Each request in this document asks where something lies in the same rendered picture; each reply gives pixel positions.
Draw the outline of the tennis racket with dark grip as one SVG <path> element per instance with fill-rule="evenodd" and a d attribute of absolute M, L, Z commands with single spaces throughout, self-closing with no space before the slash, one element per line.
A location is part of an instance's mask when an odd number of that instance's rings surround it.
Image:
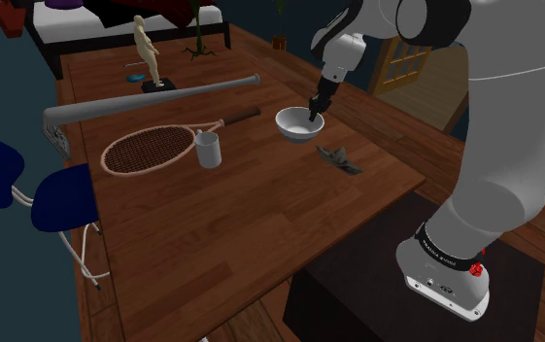
<path fill-rule="evenodd" d="M 104 171 L 119 177 L 132 177 L 151 173 L 169 166 L 188 154 L 194 147 L 198 129 L 215 132 L 221 127 L 260 115 L 258 107 L 213 122 L 197 124 L 167 124 L 145 128 L 127 134 L 101 155 Z"/>

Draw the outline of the wooden framed window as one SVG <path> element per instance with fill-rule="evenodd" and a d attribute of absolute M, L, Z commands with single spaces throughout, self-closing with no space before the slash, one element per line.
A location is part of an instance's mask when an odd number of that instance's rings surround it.
<path fill-rule="evenodd" d="M 381 47 L 367 93 L 379 95 L 414 83 L 420 77 L 432 47 L 417 47 L 399 37 L 386 39 Z"/>

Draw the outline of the dark green plant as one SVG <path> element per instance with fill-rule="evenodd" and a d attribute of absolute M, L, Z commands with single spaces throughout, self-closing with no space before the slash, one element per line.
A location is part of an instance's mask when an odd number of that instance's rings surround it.
<path fill-rule="evenodd" d="M 178 5 L 181 7 L 179 13 L 181 15 L 181 27 L 187 27 L 191 21 L 195 20 L 196 29 L 196 45 L 192 50 L 190 47 L 184 49 L 184 52 L 191 54 L 191 59 L 194 60 L 200 55 L 215 54 L 213 51 L 207 51 L 207 47 L 203 44 L 200 29 L 200 8 L 203 6 L 214 6 L 215 0 L 178 0 Z"/>

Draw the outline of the white bowl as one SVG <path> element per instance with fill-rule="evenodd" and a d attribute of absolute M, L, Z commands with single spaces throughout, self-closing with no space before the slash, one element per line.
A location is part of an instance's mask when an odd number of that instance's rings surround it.
<path fill-rule="evenodd" d="M 324 117 L 316 114 L 310 120 L 311 112 L 305 107 L 287 107 L 277 113 L 276 124 L 281 134 L 294 144 L 306 143 L 315 138 L 324 128 Z"/>

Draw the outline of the dark robot stand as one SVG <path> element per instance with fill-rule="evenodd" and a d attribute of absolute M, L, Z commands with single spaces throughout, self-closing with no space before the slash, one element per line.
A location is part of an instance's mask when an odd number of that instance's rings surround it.
<path fill-rule="evenodd" d="M 295 273 L 286 326 L 301 342 L 534 342 L 544 265 L 501 240 L 484 257 L 491 297 L 481 319 L 408 289 L 396 247 L 436 209 L 410 192 Z"/>

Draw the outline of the grey mug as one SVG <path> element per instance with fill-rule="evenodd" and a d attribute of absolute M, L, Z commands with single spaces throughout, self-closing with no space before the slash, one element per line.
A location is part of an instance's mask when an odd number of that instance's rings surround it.
<path fill-rule="evenodd" d="M 203 168 L 213 169 L 221 164 L 221 146 L 217 133 L 197 130 L 194 137 L 199 164 Z"/>

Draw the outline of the bed with white mattress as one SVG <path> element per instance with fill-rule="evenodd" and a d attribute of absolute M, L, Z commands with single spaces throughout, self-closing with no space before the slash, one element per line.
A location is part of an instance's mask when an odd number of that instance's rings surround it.
<path fill-rule="evenodd" d="M 24 26 L 56 79 L 64 78 L 60 57 L 86 51 L 132 46 L 133 23 L 106 28 L 99 17 L 85 7 L 72 10 L 51 9 L 44 0 L 11 0 L 26 11 Z M 154 42 L 222 34 L 231 47 L 229 23 L 215 6 L 200 9 L 199 19 L 179 28 L 161 15 L 146 19 L 146 32 Z"/>

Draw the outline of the grey baseball bat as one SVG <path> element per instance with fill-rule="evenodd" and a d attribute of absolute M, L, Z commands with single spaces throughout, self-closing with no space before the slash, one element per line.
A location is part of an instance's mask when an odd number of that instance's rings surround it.
<path fill-rule="evenodd" d="M 253 74 L 248 78 L 212 85 L 126 95 L 47 108 L 42 114 L 42 128 L 47 130 L 49 126 L 73 123 L 81 120 L 96 119 L 200 93 L 236 86 L 258 85 L 259 83 L 259 75 Z"/>

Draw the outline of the red wooden furniture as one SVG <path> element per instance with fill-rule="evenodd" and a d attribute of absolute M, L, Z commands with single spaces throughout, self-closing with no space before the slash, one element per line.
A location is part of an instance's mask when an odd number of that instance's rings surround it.
<path fill-rule="evenodd" d="M 23 32 L 26 10 L 11 0 L 0 0 L 0 27 L 8 39 L 19 38 Z"/>

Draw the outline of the blue chair with white legs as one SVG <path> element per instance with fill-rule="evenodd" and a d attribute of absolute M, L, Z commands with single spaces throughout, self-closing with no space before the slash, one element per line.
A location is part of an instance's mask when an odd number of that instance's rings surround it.
<path fill-rule="evenodd" d="M 99 288 L 98 280 L 107 275 L 94 275 L 85 265 L 87 232 L 90 229 L 101 232 L 88 165 L 84 163 L 48 175 L 33 197 L 15 186 L 23 170 L 22 155 L 0 141 L 0 209 L 14 202 L 28 207 L 33 226 L 39 231 L 58 234 L 81 267 L 83 276 Z"/>

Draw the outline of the crumpled grey cloth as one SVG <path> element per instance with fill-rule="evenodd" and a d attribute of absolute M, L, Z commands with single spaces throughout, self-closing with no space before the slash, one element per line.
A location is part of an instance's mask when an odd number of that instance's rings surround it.
<path fill-rule="evenodd" d="M 346 150 L 341 147 L 335 151 L 328 150 L 326 148 L 316 146 L 317 152 L 323 161 L 336 167 L 337 169 L 345 172 L 348 175 L 354 176 L 363 172 L 361 168 L 356 166 L 352 161 L 347 158 Z"/>

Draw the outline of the potted plant in brown pot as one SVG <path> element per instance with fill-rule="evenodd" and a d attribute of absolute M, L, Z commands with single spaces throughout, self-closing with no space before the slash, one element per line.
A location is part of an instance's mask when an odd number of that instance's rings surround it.
<path fill-rule="evenodd" d="M 279 16 L 279 32 L 272 38 L 272 48 L 277 51 L 285 51 L 287 49 L 287 38 L 283 33 L 283 17 L 285 8 L 289 0 L 273 0 Z"/>

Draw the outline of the beige human figure statue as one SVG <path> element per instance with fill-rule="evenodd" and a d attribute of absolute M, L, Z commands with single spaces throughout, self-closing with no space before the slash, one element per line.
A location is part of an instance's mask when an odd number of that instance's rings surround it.
<path fill-rule="evenodd" d="M 144 19 L 139 15 L 135 16 L 133 37 L 136 49 L 140 57 L 148 65 L 150 74 L 153 78 L 151 81 L 143 82 L 142 90 L 145 93 L 173 90 L 176 88 L 175 85 L 169 79 L 160 78 L 159 76 L 156 61 L 159 51 L 153 46 L 151 39 L 145 33 L 144 26 Z"/>

